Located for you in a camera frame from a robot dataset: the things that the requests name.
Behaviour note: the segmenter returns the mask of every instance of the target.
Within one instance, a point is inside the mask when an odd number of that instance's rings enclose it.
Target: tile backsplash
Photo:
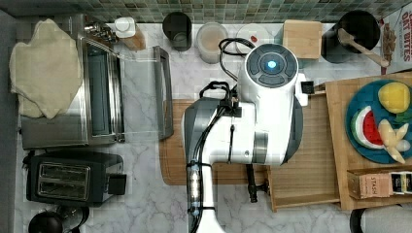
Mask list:
[[[162,22],[172,12],[187,14],[193,23],[283,22],[285,19],[335,22],[352,10],[377,19],[412,0],[66,0],[79,11],[105,22],[134,17],[138,22]]]

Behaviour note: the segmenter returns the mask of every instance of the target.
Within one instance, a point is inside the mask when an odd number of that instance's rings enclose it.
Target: wooden board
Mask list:
[[[160,168],[163,180],[169,185],[186,185],[186,161],[182,147],[181,119],[185,109],[193,100],[173,100],[173,129],[170,138],[159,143]],[[256,184],[264,182],[266,166],[255,165]],[[240,184],[248,183],[244,164],[216,163],[213,165],[214,183]]]
[[[283,46],[297,58],[319,59],[322,46],[322,24],[317,21],[286,20]]]
[[[303,136],[296,154],[270,167],[272,209],[339,202],[325,94],[312,95],[303,107]]]
[[[336,173],[339,184],[340,202],[343,210],[355,210],[369,207],[392,205],[395,203],[412,202],[411,196],[394,196],[390,198],[368,198],[357,200],[349,196],[347,171],[367,169],[400,164],[382,165],[364,158],[352,147],[345,131],[345,115],[348,104],[357,91],[364,85],[381,79],[397,80],[412,85],[412,73],[392,74],[388,76],[360,78],[326,83],[326,96],[331,125],[331,134],[336,162]],[[411,165],[412,159],[407,159],[405,165]]]

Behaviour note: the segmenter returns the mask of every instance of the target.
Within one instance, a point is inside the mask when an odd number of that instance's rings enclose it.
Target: wooden spoon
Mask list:
[[[388,67],[389,66],[389,61],[380,55],[376,54],[375,52],[368,50],[367,48],[361,46],[360,44],[356,43],[354,41],[355,37],[349,34],[345,29],[339,28],[337,30],[337,34],[339,36],[340,42],[343,45],[350,45],[354,47],[355,49],[359,50],[361,53],[365,54],[367,57],[369,57],[371,60],[376,62],[376,64],[382,66],[382,67]]]

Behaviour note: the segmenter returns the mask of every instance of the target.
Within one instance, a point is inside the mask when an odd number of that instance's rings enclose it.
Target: lemon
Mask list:
[[[388,83],[378,92],[379,102],[388,112],[400,114],[409,108],[410,91],[404,83]]]

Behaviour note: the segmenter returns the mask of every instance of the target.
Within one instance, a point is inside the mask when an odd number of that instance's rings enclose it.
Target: watermelon slice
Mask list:
[[[370,106],[364,107],[354,115],[351,130],[355,140],[362,146],[374,150],[385,148]]]

